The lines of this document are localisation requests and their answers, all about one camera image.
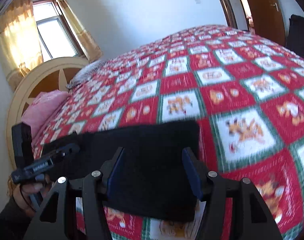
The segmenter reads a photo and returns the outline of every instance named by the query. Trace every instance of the black device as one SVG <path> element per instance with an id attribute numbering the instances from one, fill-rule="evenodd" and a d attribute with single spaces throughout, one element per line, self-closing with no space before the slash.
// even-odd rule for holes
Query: black device
<path id="1" fill-rule="evenodd" d="M 32 135 L 29 125 L 22 122 L 12 127 L 14 159 L 17 166 L 17 169 L 11 173 L 14 184 L 45 182 L 45 172 L 53 168 L 56 163 L 63 161 L 64 157 L 80 151 L 77 144 L 71 143 L 34 160 L 31 142 Z M 32 194 L 29 197 L 34 209 L 38 210 L 43 201 L 41 193 Z"/>
<path id="2" fill-rule="evenodd" d="M 23 239 L 112 240 L 102 201 L 108 201 L 113 187 L 117 187 L 123 152 L 119 147 L 111 160 L 85 178 L 59 178 Z M 196 240 L 221 239 L 227 197 L 233 198 L 230 240 L 282 240 L 271 212 L 250 179 L 235 181 L 209 171 L 190 148 L 183 149 L 182 162 L 193 194 L 207 202 Z M 83 198 L 86 235 L 77 230 L 76 197 Z"/>

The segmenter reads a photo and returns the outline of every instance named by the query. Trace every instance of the black cushion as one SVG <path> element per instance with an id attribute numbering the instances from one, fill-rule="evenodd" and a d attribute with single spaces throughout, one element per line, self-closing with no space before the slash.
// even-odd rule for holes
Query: black cushion
<path id="1" fill-rule="evenodd" d="M 292 15 L 286 48 L 304 58 L 304 17 Z"/>
<path id="2" fill-rule="evenodd" d="M 118 147 L 125 157 L 117 181 L 105 205 L 133 215 L 189 222 L 194 219 L 193 195 L 182 163 L 182 150 L 191 147 L 198 156 L 199 125 L 195 121 L 140 125 L 59 138 L 44 146 L 46 154 L 67 143 L 77 142 L 81 151 L 56 165 L 50 172 L 82 178 L 100 169 Z"/>

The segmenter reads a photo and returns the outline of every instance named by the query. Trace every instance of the hand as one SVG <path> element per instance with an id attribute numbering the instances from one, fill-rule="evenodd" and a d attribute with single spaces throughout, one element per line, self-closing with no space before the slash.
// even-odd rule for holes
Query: hand
<path id="1" fill-rule="evenodd" d="M 51 182 L 48 175 L 45 176 L 45 181 L 47 185 L 44 187 L 42 183 L 33 183 L 33 184 L 26 184 L 21 187 L 22 194 L 25 198 L 25 200 L 31 205 L 31 200 L 29 198 L 29 195 L 35 194 L 38 192 L 41 192 L 42 197 L 45 198 L 46 194 L 51 189 Z M 20 185 L 17 185 L 17 187 L 13 191 L 13 198 L 17 205 L 26 213 L 28 217 L 33 217 L 35 212 L 25 203 L 24 199 L 22 198 L 21 192 L 20 192 Z"/>

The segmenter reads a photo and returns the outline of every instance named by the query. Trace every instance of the black sleeve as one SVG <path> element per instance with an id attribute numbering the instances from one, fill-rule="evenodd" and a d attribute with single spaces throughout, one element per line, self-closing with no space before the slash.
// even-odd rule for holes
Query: black sleeve
<path id="1" fill-rule="evenodd" d="M 11 197 L 3 211 L 0 213 L 0 240 L 21 240 L 30 224 L 30 218 Z"/>

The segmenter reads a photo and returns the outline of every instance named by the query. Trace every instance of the patterned bedspread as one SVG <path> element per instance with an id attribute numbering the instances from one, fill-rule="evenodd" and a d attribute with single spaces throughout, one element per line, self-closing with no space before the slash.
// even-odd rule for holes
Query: patterned bedspread
<path id="1" fill-rule="evenodd" d="M 72 91 L 35 157 L 44 143 L 73 130 L 177 119 L 199 122 L 207 166 L 227 178 L 249 177 L 283 237 L 294 239 L 304 224 L 304 60 L 256 35 L 207 25 L 110 60 Z M 204 206 L 198 203 L 187 224 L 110 208 L 106 216 L 114 239 L 194 239 Z M 223 239 L 230 217 L 227 201 Z"/>

